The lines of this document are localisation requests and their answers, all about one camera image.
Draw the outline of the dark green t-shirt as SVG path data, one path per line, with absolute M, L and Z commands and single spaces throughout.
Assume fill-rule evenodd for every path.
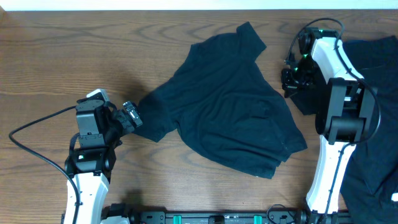
M 199 155 L 270 179 L 307 143 L 256 64 L 265 48 L 248 22 L 193 44 L 173 77 L 139 102 L 136 134 L 157 142 L 177 131 Z

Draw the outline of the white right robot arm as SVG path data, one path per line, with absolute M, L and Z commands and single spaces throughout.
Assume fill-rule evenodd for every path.
M 289 55 L 281 71 L 284 96 L 311 93 L 316 98 L 315 129 L 320 154 L 306 209 L 296 223 L 338 223 L 338 197 L 348 161 L 357 144 L 373 137 L 373 111 L 379 108 L 376 90 L 367 85 L 343 49 L 337 30 L 304 27 L 295 37 L 302 55 Z

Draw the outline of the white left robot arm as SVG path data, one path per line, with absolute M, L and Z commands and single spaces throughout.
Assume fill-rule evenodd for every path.
M 127 222 L 121 215 L 102 220 L 101 212 L 116 162 L 115 149 L 123 136 L 142 124 L 136 105 L 127 101 L 119 110 L 108 101 L 86 100 L 76 106 L 76 121 L 79 133 L 72 137 L 65 161 L 70 180 L 63 222 Z

